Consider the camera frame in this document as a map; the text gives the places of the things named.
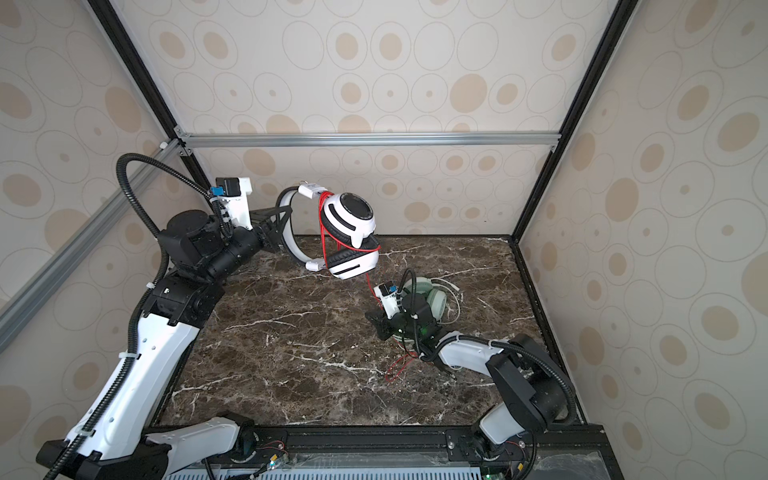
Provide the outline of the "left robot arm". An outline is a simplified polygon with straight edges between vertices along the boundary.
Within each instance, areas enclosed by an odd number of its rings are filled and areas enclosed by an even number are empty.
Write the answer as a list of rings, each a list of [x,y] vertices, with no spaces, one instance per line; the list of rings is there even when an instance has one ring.
[[[160,229],[130,184],[127,167],[132,162],[188,185],[210,209],[181,212]],[[253,443],[246,422],[228,417],[165,433],[149,433],[145,424],[223,297],[226,279],[258,252],[280,252],[290,206],[252,211],[247,178],[219,178],[204,189],[168,165],[135,153],[118,159],[116,177],[158,243],[160,266],[128,320],[127,346],[107,384],[65,438],[45,442],[38,452],[36,461],[47,467],[49,479],[163,479]]]

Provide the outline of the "green headphones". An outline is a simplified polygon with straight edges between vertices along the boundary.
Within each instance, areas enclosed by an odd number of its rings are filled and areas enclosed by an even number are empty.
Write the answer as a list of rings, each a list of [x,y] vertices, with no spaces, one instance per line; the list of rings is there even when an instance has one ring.
[[[417,295],[421,295],[430,307],[432,316],[441,323],[447,310],[448,291],[445,287],[440,287],[435,280],[417,276],[413,281],[408,277],[403,285],[401,293],[397,294],[398,307],[404,310],[406,307],[405,296],[414,290]]]

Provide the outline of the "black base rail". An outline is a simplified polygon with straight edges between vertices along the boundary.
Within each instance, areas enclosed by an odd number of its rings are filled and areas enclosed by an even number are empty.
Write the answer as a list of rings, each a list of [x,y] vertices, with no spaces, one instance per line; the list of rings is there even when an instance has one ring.
[[[231,464],[267,467],[272,457],[296,460],[302,455],[387,455],[391,466],[409,454],[435,454],[448,462],[485,470],[516,467],[525,479],[547,461],[566,454],[598,454],[596,472],[622,478],[617,459],[597,425],[554,424],[526,429],[508,411],[488,414],[473,425],[459,426],[258,426],[253,420],[225,412],[206,422],[175,430],[142,430],[137,422],[118,423],[112,438],[105,431],[82,446],[79,479],[162,479],[209,457]]]

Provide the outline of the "white black headphones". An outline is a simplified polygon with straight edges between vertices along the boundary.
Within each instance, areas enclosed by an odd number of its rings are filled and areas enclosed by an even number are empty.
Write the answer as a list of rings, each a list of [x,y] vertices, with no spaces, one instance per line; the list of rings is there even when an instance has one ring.
[[[333,193],[314,183],[302,183],[281,192],[277,206],[290,206],[295,196],[301,195],[318,202],[320,238],[332,239],[337,250],[330,253],[321,243],[322,256],[312,258],[298,246],[291,216],[283,232],[284,247],[290,256],[306,270],[327,270],[338,279],[346,280],[365,275],[379,260],[380,243],[375,238],[376,220],[370,204],[355,193]]]

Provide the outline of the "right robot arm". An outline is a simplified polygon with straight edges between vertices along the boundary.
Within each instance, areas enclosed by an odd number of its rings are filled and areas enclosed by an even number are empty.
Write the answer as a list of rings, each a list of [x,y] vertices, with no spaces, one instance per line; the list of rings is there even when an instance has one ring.
[[[374,295],[381,306],[367,312],[366,318],[380,339],[399,340],[407,356],[443,371],[465,369],[492,379],[502,402],[476,426],[487,445],[578,420],[572,383],[529,336],[502,341],[446,332],[423,295],[385,287],[375,288]]]

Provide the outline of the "horizontal aluminium frame bar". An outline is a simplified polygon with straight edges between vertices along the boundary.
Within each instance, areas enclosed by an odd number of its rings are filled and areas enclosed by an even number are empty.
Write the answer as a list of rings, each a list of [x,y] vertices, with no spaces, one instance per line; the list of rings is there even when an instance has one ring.
[[[435,146],[556,146],[556,131],[378,132],[378,133],[186,133],[180,140],[191,148],[330,148]]]

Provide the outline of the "left diagonal aluminium frame bar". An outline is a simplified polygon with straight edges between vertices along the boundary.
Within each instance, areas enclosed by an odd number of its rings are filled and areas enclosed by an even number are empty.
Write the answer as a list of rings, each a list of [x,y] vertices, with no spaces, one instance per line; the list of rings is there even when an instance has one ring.
[[[1,309],[1,349],[7,350],[88,254],[130,209],[116,186],[93,215]]]

